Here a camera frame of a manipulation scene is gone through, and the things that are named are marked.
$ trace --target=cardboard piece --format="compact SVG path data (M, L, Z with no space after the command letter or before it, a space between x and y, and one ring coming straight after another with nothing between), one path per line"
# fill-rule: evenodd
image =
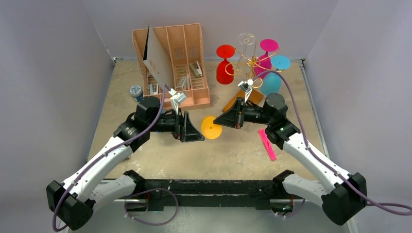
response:
M232 105L235 103L235 100L237 97L244 98L244 92L242 90L239 90L239 92L223 108L222 112L226 112L227 110L229 110L229 108L232 107ZM250 100L254 104L258 104L262 99L263 99L263 95L261 93L255 90L252 90L252 93L250 93L248 100Z
M160 87L166 84L169 88L174 88L173 67L170 56L164 51L150 25L147 30L143 63Z

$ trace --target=blue lid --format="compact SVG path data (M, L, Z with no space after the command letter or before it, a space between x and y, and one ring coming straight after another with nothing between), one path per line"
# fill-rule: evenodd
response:
M273 56L271 63L276 69L287 69L291 66L289 59L282 55Z
M133 85L130 88L130 94L132 95L139 95L142 92L142 89L139 85Z

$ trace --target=table surface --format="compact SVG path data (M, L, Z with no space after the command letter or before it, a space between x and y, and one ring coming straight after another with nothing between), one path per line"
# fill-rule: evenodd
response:
M205 116L219 116L223 107L239 91L237 84L242 80L240 76L236 76L229 85L222 85L216 81L218 63L205 63L210 89L210 107L189 111L193 125L199 130ZM292 63L282 74L291 86L308 140L323 151L299 64ZM118 125L136 110L137 103L129 93L129 88L136 84L143 84L138 62L118 61L89 158L99 152ZM291 98L284 84L280 94L289 107L288 119L298 125ZM150 140L130 159L118 164L107 178L117 178L123 172L133 169L146 179L271 180L280 172L289 169L303 178L314 180L314 176L306 168L276 145L273 145L273 148L277 160L270 160L258 134L258 130L264 128L265 125L245 122L240 130L224 127L219 138L192 143L181 143L170 133L151 133Z

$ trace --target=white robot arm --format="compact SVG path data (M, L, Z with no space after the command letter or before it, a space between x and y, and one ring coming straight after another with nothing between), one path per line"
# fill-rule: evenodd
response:
M136 112L131 114L134 115L134 119L131 119L130 115L114 132L113 137L109 138L102 150L86 165L62 183L53 181L48 185L46 190L50 210L55 212L72 230L82 227L91 218L93 212L106 204L154 187L167 188L172 191L178 197L179 205L184 206L250 206L256 209L270 209L270 199L290 197L290 194L293 194L322 206L326 215L339 225L344 224L365 207L364 200L353 197L353 193L346 189L342 179L335 176L310 154L299 130L285 118L286 109L284 107L286 105L281 95L269 95L263 108L246 106L241 99L237 99L228 112L216 118L215 124L238 129L243 125L243 121L267 124L268 128L265 132L272 143L296 158L318 181L302 179L290 171L276 176L273 181L147 180L134 171L127 171L118 179L99 185L117 164L130 157L149 140L150 132L147 132L138 139L125 143L142 132L151 122L153 113L158 110L159 102L158 99L156 100L144 99L138 105ZM188 114L185 113L183 116L180 111L164 113L151 131L172 132L172 135L182 142L204 140L204 137L190 123ZM119 144L122 146L110 150ZM361 186L366 194L366 183L362 183L364 180L362 176L358 173L350 175L348 171L338 167L311 144L309 147L323 162L334 167L345 179L355 180L355 183ZM153 194L153 198L151 194L151 202L163 198L161 192L157 197ZM169 204L166 199L161 202L162 205ZM156 205L149 203L150 206L156 208L159 203ZM342 213L331 211L341 206L343 206ZM350 209L349 213L346 212L345 206Z

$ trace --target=orange block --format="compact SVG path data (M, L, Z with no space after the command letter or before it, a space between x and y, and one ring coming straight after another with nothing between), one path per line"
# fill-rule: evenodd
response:
M223 108L222 112L226 112L229 110L230 107L235 103L235 100L237 97L242 97L244 98L244 92L242 90L239 90L239 92L227 103L227 105ZM251 102L258 104L261 100L263 99L263 95L255 90L252 90L252 93L250 93L249 99Z

